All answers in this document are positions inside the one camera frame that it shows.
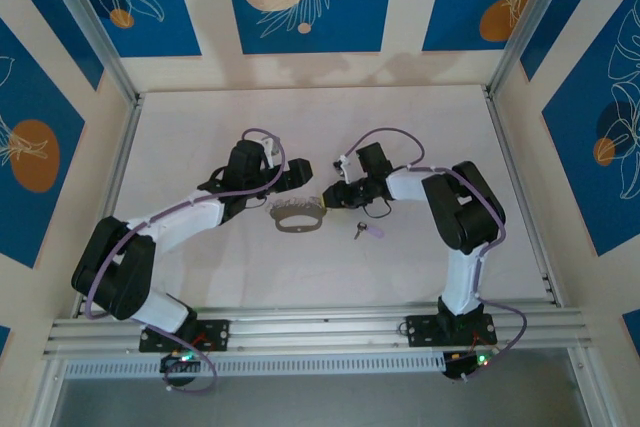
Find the aluminium frame post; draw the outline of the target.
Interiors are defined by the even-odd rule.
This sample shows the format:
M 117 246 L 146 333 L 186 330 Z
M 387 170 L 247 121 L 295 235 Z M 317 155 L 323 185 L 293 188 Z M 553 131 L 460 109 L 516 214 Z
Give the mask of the aluminium frame post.
M 591 427 L 619 427 L 619 416 L 595 349 L 569 347 L 567 353 Z
M 89 0 L 62 0 L 127 104 L 135 108 L 140 93 Z
M 518 20 L 512 35 L 506 43 L 503 54 L 492 74 L 489 83 L 485 86 L 487 97 L 495 101 L 498 94 L 505 86 L 511 70 L 519 62 L 519 59 L 528 45 L 531 37 L 552 0 L 529 0 Z
M 51 427 L 66 376 L 67 360 L 47 360 L 23 427 Z

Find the aluminium side rail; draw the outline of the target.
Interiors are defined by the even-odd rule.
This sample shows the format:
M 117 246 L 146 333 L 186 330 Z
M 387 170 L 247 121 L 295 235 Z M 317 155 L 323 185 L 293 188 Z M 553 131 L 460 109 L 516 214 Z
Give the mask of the aluminium side rail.
M 555 278 L 555 274 L 550 264 L 549 256 L 544 246 L 542 236 L 540 234 L 538 226 L 536 225 L 536 221 L 531 210 L 531 205 L 529 199 L 527 198 L 526 188 L 522 182 L 522 176 L 518 170 L 515 157 L 513 156 L 508 132 L 505 130 L 505 123 L 503 122 L 503 119 L 499 112 L 499 108 L 497 107 L 490 87 L 488 85 L 483 85 L 482 91 L 485 97 L 489 115 L 493 123 L 496 137 L 506 163 L 510 182 L 517 199 L 518 209 L 523 218 L 523 223 L 527 231 L 528 244 L 530 245 L 534 254 L 540 277 L 545 283 L 546 288 L 550 291 L 550 293 L 547 295 L 548 302 L 553 303 L 557 307 L 564 307 L 566 302 L 563 298 L 562 286 Z
M 120 137 L 116 150 L 116 156 L 108 178 L 103 206 L 98 215 L 98 219 L 107 217 L 115 212 L 131 148 L 142 113 L 145 96 L 145 93 L 138 96 L 137 102 L 133 106 L 133 109 L 125 122 L 124 131 Z

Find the black controller board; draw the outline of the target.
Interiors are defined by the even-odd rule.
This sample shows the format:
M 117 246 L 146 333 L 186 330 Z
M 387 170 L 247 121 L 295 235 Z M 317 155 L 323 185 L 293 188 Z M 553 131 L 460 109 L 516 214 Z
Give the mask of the black controller board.
M 196 373 L 200 369 L 200 362 L 195 355 L 174 352 L 160 360 L 159 372 L 168 389 L 183 388 L 192 383 L 195 378 L 187 377 L 189 373 Z
M 467 381 L 470 376 L 486 367 L 493 352 L 487 350 L 460 350 L 445 352 L 443 375 L 453 381 Z

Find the aluminium front beam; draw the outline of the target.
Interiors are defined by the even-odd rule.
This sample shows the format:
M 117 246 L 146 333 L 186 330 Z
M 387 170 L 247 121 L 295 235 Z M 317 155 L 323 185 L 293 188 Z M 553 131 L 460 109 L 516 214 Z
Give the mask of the aluminium front beam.
M 549 303 L 519 303 L 518 314 L 489 307 L 501 346 L 515 339 L 520 349 L 584 347 L 592 335 L 580 310 Z M 296 355 L 387 353 L 406 351 L 398 331 L 409 315 L 435 313 L 433 303 L 335 308 L 204 308 L 201 319 L 230 323 L 229 354 Z M 46 359 L 98 359 L 134 356 L 141 328 L 130 321 L 85 317 L 54 320 L 43 356 Z

